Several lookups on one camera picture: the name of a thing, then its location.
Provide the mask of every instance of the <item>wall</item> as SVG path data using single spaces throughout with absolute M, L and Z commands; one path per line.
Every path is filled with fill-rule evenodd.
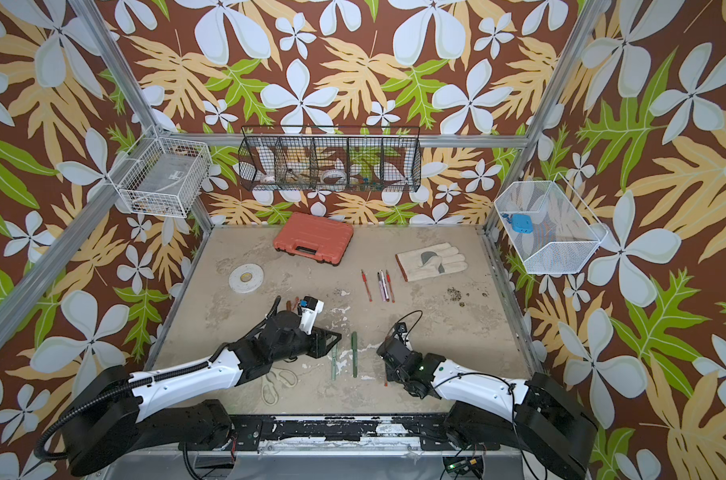
M 724 480 L 726 0 L 622 0 L 594 36 L 526 176 L 566 174 L 613 239 L 573 276 L 502 250 L 544 365 L 599 420 L 594 478 Z
M 64 1 L 0 1 L 0 303 L 138 134 L 109 79 Z M 198 244 L 112 208 L 0 351 L 0 479 L 69 478 L 35 441 L 103 368 L 141 370 Z
M 167 129 L 396 124 L 422 134 L 522 134 L 582 2 L 221 3 L 98 2 Z M 497 158 L 503 152 L 427 149 L 424 188 L 409 198 L 252 194 L 239 187 L 236 151 L 215 149 L 218 167 L 205 185 L 219 223 L 283 223 L 304 211 L 357 224 L 478 224 L 497 193 L 494 165 L 509 163 Z M 485 177 L 480 186 L 477 177 Z

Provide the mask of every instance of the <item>black wire basket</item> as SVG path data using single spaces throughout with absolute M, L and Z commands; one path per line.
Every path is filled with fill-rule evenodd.
M 244 126 L 239 173 L 247 190 L 416 191 L 419 128 L 302 125 L 285 134 Z

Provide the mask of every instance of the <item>robotic arm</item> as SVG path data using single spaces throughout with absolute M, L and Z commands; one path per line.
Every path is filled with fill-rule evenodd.
M 224 445 L 232 427 L 218 400 L 168 408 L 217 389 L 265 375 L 278 360 L 325 356 L 341 334 L 315 327 L 323 302 L 306 296 L 299 315 L 278 312 L 280 297 L 267 316 L 243 338 L 223 343 L 207 359 L 164 370 L 128 374 L 123 366 L 102 371 L 38 440 L 41 460 L 69 460 L 70 474 L 84 476 L 134 450 L 183 442 L 195 449 Z M 62 430 L 64 452 L 46 450 Z
M 520 448 L 561 478 L 585 478 L 598 422 L 550 377 L 504 379 L 435 353 L 423 356 L 411 349 L 403 322 L 393 326 L 377 354 L 387 380 L 402 384 L 411 396 L 456 400 L 443 424 L 454 446 Z

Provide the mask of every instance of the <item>white wire basket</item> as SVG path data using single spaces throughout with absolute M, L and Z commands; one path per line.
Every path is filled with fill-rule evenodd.
M 209 176 L 211 152 L 203 142 L 169 137 L 150 139 L 138 149 L 116 189 L 134 214 L 186 218 Z
M 577 274 L 608 235 L 577 191 L 564 183 L 574 194 L 573 202 L 550 180 L 513 182 L 493 202 L 528 274 Z M 595 219 L 592 226 L 577 209 L 580 203 Z M 513 228 L 511 219 L 517 214 L 531 219 L 531 233 Z

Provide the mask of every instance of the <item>beige scissors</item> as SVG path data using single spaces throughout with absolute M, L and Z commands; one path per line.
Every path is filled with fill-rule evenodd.
M 294 388 L 299 383 L 299 378 L 291 370 L 279 369 L 273 366 L 272 370 L 262 376 L 262 400 L 270 406 L 280 399 L 278 391 L 275 389 L 275 380 L 278 380 L 284 387 L 289 389 Z

